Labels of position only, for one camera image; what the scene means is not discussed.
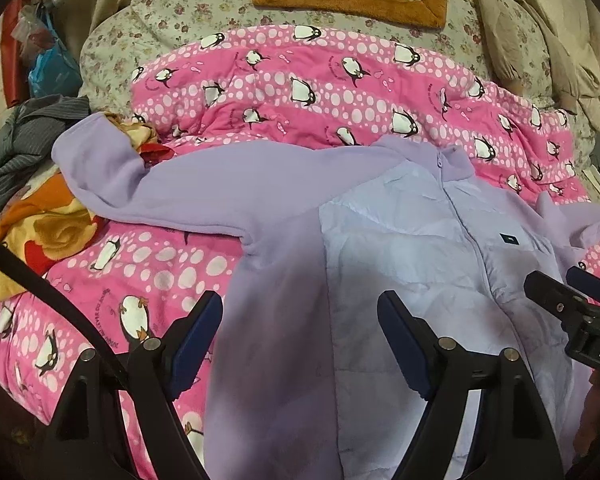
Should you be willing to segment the person's right hand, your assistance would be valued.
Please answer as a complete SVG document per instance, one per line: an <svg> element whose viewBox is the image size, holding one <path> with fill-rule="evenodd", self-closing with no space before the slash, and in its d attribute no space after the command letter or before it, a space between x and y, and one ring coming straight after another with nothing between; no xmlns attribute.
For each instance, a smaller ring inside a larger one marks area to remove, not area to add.
<svg viewBox="0 0 600 480"><path fill-rule="evenodd" d="M580 426L573 439L575 464L600 447L600 370L592 371L590 384L591 388L583 404Z"/></svg>

